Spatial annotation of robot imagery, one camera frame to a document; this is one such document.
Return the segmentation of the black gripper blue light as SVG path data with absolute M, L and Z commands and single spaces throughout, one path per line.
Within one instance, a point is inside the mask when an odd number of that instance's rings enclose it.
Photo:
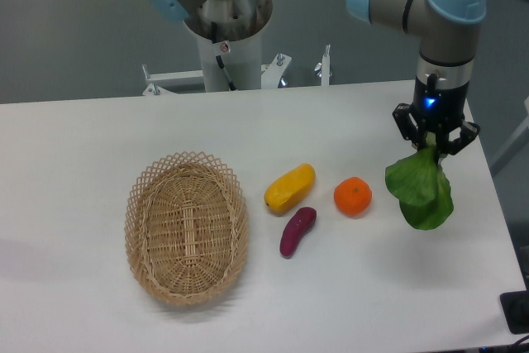
M 427 81 L 415 80 L 412 105 L 399 103 L 393 110 L 393 119 L 405 141 L 416 150 L 426 147 L 426 129 L 436 129 L 436 162 L 440 164 L 448 155 L 457 155 L 479 135 L 481 127 L 465 121 L 464 106 L 469 83 L 449 89 L 440 89 L 437 80 L 433 89 Z M 450 132 L 459 128 L 459 136 L 450 140 Z

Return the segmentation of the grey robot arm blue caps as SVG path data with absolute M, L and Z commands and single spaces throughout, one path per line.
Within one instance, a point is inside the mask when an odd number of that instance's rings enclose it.
M 209 92 L 274 88 L 287 61 L 261 66 L 261 35 L 271 0 L 149 0 L 196 38 Z M 393 111 L 403 138 L 417 149 L 455 155 L 479 134 L 463 108 L 487 0 L 346 0 L 351 16 L 420 39 L 413 100 Z

